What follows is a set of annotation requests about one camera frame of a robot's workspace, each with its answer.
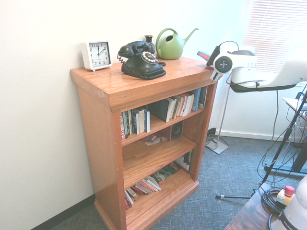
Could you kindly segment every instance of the bookshelf top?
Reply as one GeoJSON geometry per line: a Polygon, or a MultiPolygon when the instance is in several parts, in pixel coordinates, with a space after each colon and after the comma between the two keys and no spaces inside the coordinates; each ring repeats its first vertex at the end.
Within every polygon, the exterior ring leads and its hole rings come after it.
{"type": "Polygon", "coordinates": [[[78,87],[108,105],[112,111],[125,111],[211,84],[213,68],[207,67],[205,62],[187,57],[162,61],[166,62],[166,75],[154,80],[141,80],[122,73],[121,63],[95,72],[72,69],[71,77],[78,87]]]}

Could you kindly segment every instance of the gray carpet floor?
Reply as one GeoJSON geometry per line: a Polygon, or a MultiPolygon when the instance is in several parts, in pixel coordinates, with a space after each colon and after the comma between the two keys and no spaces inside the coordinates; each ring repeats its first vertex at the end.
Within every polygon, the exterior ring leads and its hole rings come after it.
{"type": "MultiPolygon", "coordinates": [[[[230,148],[217,155],[205,148],[199,174],[200,188],[170,211],[150,230],[223,230],[232,218],[248,201],[245,199],[216,199],[216,194],[250,196],[252,189],[258,188],[262,181],[257,174],[257,166],[270,142],[257,139],[223,137],[230,148]]],[[[268,153],[265,163],[271,163],[280,142],[268,153]]],[[[292,147],[286,159],[297,148],[292,147]]],[[[284,155],[278,160],[281,163],[284,155]]],[[[265,171],[259,167],[263,177],[265,171]]],[[[276,174],[275,181],[288,176],[276,186],[292,185],[297,187],[302,174],[286,172],[276,174]]],[[[94,206],[90,206],[72,218],[56,226],[53,230],[107,230],[94,206]]]]}

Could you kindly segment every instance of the green watering can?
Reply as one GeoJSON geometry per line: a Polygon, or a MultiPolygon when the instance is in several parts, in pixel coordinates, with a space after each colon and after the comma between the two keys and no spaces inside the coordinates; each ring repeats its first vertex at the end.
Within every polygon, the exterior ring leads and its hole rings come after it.
{"type": "Polygon", "coordinates": [[[157,48],[157,53],[160,58],[166,59],[166,60],[174,60],[181,57],[183,52],[183,47],[188,41],[188,39],[191,37],[191,35],[194,33],[195,30],[198,30],[198,28],[195,28],[186,39],[181,39],[177,32],[172,28],[166,28],[163,31],[161,31],[157,37],[157,41],[155,43],[155,47],[157,48]],[[165,32],[171,30],[174,32],[173,35],[167,36],[163,39],[160,45],[160,37],[165,32]]]}

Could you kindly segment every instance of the black vase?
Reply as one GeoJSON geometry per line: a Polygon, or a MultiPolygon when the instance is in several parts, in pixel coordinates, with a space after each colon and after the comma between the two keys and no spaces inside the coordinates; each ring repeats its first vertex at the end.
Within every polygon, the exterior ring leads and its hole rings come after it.
{"type": "Polygon", "coordinates": [[[145,35],[146,42],[153,44],[153,36],[152,35],[145,35]]]}

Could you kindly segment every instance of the clock face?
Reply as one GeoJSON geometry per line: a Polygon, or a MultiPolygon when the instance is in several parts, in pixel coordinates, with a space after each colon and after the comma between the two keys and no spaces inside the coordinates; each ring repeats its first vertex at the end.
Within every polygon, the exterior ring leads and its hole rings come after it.
{"type": "Polygon", "coordinates": [[[108,42],[89,43],[92,67],[102,67],[110,64],[110,53],[108,42]]]}

